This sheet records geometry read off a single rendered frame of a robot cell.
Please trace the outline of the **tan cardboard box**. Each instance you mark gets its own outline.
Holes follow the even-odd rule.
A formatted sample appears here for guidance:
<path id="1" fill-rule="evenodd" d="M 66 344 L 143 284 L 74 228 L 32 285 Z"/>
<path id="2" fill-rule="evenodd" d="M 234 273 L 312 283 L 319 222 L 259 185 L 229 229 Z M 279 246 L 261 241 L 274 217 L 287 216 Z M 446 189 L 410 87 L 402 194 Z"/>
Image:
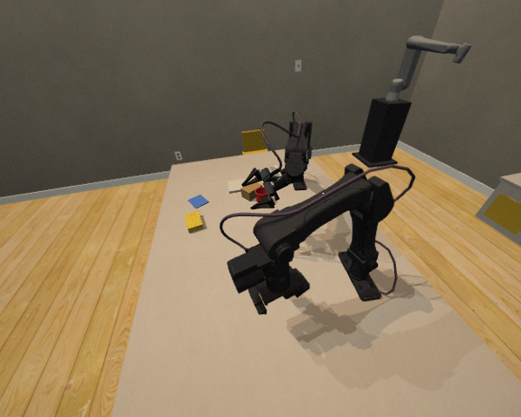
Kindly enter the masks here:
<path id="1" fill-rule="evenodd" d="M 254 191 L 259 187 L 262 187 L 262 185 L 256 182 L 241 188 L 241 197 L 251 202 L 254 198 L 256 198 Z"/>

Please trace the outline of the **yellow sponge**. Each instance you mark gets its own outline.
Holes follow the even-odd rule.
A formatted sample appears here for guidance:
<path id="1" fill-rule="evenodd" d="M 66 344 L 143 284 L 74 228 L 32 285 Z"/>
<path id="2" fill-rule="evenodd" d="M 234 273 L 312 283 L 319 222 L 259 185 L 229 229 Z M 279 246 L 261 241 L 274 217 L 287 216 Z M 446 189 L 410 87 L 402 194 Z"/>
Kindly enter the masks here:
<path id="1" fill-rule="evenodd" d="M 204 229 L 199 211 L 195 211 L 193 213 L 186 214 L 184 216 L 185 216 L 185 220 L 187 223 L 189 233 L 193 233 L 195 231 Z"/>

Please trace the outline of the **beige flat square mat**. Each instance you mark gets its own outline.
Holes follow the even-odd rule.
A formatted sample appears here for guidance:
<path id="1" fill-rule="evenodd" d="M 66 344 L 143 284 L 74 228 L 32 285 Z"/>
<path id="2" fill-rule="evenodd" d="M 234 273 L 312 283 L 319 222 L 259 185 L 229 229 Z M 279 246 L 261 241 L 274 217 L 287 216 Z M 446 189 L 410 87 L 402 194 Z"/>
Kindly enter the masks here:
<path id="1" fill-rule="evenodd" d="M 241 188 L 243 188 L 241 185 L 247 178 L 238 179 L 238 180 L 232 180 L 228 181 L 228 190 L 229 194 L 241 192 Z"/>

